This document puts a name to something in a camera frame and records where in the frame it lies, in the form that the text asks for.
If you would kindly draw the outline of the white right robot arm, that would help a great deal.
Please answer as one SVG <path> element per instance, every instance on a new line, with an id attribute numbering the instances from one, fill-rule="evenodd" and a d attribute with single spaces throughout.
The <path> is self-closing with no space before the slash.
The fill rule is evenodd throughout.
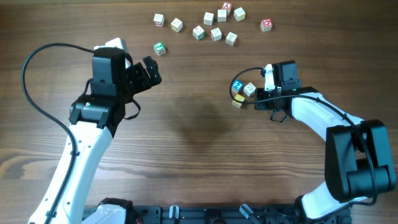
<path id="1" fill-rule="evenodd" d="M 380 120 L 352 116 L 313 87 L 303 87 L 294 61 L 268 64 L 261 77 L 264 87 L 255 92 L 255 109 L 283 111 L 325 141 L 325 180 L 296 199 L 290 222 L 322 222 L 352 205 L 374 205 L 379 193 L 395 189 L 391 148 Z"/>

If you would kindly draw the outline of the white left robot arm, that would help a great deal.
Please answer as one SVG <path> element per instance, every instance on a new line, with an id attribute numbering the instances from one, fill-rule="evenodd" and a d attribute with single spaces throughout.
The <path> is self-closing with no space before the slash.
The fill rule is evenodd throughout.
<path id="1" fill-rule="evenodd" d="M 29 223 L 81 223 L 98 164 L 126 119 L 126 105 L 134 95 L 161 83 L 157 62 L 147 56 L 132 63 L 123 49 L 102 47 L 92 51 L 93 76 L 70 107 L 69 126 L 45 112 L 67 134 L 65 148 L 43 200 Z"/>

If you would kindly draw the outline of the blue number 2 block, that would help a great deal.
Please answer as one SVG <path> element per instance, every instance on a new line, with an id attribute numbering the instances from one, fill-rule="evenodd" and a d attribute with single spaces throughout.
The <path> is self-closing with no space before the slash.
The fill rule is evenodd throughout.
<path id="1" fill-rule="evenodd" d="M 244 86 L 243 82 L 241 82 L 241 81 L 239 81 L 239 80 L 235 80 L 235 81 L 232 83 L 231 91 L 232 91 L 233 93 L 238 94 L 238 93 L 243 89 L 243 86 Z"/>

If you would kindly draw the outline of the yellow K block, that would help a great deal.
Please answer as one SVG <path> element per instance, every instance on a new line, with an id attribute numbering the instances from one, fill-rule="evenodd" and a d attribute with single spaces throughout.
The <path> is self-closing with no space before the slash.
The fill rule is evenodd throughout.
<path id="1" fill-rule="evenodd" d="M 243 102 L 245 102 L 245 97 L 240 95 L 240 94 L 236 94 L 234 96 L 234 100 L 232 102 L 232 105 L 234 105 L 237 108 L 242 108 Z"/>

